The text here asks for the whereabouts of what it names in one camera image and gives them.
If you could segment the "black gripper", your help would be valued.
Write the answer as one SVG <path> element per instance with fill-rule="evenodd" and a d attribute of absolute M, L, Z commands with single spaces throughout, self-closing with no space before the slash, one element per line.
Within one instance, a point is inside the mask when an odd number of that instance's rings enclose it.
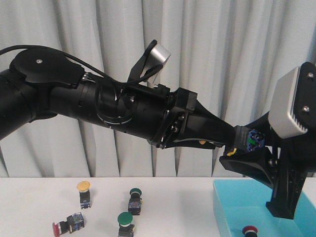
<path fill-rule="evenodd" d="M 307 174 L 316 170 L 316 66 L 305 62 L 299 67 L 294 113 L 308 131 L 306 134 L 286 139 L 276 134 L 279 145 L 273 145 L 278 154 L 274 185 L 273 168 L 269 165 L 272 154 L 266 147 L 241 155 L 219 158 L 226 170 L 253 178 L 273 188 L 271 200 L 266 203 L 266 207 L 273 216 L 286 219 L 294 218 Z M 268 118 L 269 112 L 245 127 L 270 135 Z"/>
<path fill-rule="evenodd" d="M 171 92 L 158 84 L 149 88 L 149 144 L 162 149 L 187 147 L 214 150 L 246 144 L 247 127 L 231 126 L 197 103 L 197 93 L 184 88 Z M 180 131 L 182 140 L 177 142 Z"/>

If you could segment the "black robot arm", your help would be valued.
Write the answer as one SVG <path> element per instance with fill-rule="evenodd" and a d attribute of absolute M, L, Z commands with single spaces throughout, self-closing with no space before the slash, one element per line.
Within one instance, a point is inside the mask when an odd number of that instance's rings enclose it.
<path fill-rule="evenodd" d="M 246 129 L 222 121 L 197 99 L 197 94 L 164 85 L 142 84 L 159 72 L 131 75 L 118 82 L 60 50 L 39 45 L 14 45 L 18 50 L 0 74 L 0 136 L 23 125 L 57 115 L 82 120 L 146 139 L 158 148 L 232 149 L 247 136 Z"/>

